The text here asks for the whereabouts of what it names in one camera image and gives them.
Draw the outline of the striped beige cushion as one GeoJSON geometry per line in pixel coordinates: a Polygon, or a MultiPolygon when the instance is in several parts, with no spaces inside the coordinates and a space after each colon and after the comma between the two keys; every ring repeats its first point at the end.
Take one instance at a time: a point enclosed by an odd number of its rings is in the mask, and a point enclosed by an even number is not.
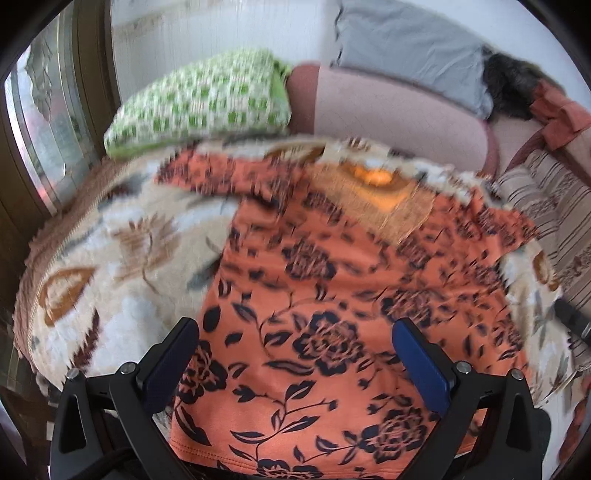
{"type": "Polygon", "coordinates": [[[566,300],[590,312],[590,188],[550,153],[535,150],[497,179],[499,195],[536,225],[566,300]]]}

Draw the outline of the green white checkered pillow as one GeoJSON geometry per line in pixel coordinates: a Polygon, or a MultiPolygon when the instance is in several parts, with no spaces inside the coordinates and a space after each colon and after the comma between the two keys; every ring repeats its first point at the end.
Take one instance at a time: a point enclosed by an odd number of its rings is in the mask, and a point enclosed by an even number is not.
{"type": "Polygon", "coordinates": [[[183,66],[122,103],[103,143],[113,159],[183,141],[287,129],[293,67],[270,50],[240,49],[183,66]]]}

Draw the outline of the grey pillow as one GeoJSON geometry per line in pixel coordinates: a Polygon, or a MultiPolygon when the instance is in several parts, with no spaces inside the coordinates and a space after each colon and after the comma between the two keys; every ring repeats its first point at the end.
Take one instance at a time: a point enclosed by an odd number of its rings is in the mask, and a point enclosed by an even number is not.
{"type": "Polygon", "coordinates": [[[486,44],[462,26],[403,1],[339,1],[335,64],[437,93],[486,120],[486,44]]]}

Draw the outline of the pink quilted bolster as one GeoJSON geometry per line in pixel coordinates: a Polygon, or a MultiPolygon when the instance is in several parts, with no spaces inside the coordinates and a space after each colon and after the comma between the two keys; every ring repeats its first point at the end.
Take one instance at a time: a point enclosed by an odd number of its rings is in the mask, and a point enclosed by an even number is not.
{"type": "Polygon", "coordinates": [[[444,97],[406,82],[308,63],[287,79],[290,131],[381,142],[396,152],[494,176],[491,127],[444,97]]]}

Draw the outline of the beige leaf print blanket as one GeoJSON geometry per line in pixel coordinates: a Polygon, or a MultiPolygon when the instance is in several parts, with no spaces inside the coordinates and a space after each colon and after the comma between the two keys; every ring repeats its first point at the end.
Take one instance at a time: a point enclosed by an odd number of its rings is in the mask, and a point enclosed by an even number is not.
{"type": "MultiPolygon", "coordinates": [[[[407,159],[363,138],[214,141],[197,151],[249,160],[351,159],[410,178],[426,174],[427,185],[465,204],[470,187],[479,187],[491,206],[500,206],[488,195],[490,183],[475,172],[407,159]]],[[[139,360],[179,317],[194,317],[204,302],[238,202],[156,185],[158,167],[174,153],[164,148],[123,164],[103,161],[70,211],[47,222],[30,246],[15,306],[15,345],[37,376],[60,391],[71,368],[102,375],[139,360]]],[[[533,241],[500,265],[536,406],[565,388],[578,368],[572,336],[553,318],[562,289],[542,254],[533,241]]]]}

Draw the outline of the orange black floral garment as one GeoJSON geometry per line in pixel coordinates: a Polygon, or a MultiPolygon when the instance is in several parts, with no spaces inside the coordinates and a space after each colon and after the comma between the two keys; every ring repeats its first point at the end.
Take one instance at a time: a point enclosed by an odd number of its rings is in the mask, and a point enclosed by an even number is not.
{"type": "Polygon", "coordinates": [[[526,368],[500,278],[532,221],[353,165],[186,151],[161,184],[235,196],[175,396],[184,462],[288,479],[394,479],[436,424],[391,340],[411,319],[451,359],[526,368]]]}

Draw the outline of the brown wooden window frame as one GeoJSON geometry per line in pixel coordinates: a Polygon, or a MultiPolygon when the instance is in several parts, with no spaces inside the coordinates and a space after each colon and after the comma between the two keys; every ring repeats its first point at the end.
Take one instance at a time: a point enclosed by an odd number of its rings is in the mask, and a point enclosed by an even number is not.
{"type": "Polygon", "coordinates": [[[2,2],[1,327],[21,357],[30,244],[100,163],[119,105],[110,2],[2,2]]]}

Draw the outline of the dark furry cloth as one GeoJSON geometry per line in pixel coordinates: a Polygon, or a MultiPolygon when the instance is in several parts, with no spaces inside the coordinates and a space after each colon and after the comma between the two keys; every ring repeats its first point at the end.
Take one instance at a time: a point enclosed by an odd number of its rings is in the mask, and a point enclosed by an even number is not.
{"type": "Polygon", "coordinates": [[[491,117],[531,120],[534,90],[542,80],[565,94],[565,89],[538,65],[511,57],[488,46],[482,48],[483,81],[493,100],[491,117]]]}

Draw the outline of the orange red cloth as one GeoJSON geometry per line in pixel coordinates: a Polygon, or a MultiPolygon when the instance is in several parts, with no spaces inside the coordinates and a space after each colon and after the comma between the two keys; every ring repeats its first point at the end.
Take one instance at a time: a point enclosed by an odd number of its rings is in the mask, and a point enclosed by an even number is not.
{"type": "Polygon", "coordinates": [[[533,91],[532,115],[543,125],[542,136],[550,150],[565,147],[590,128],[590,113],[559,88],[540,80],[533,91]]]}

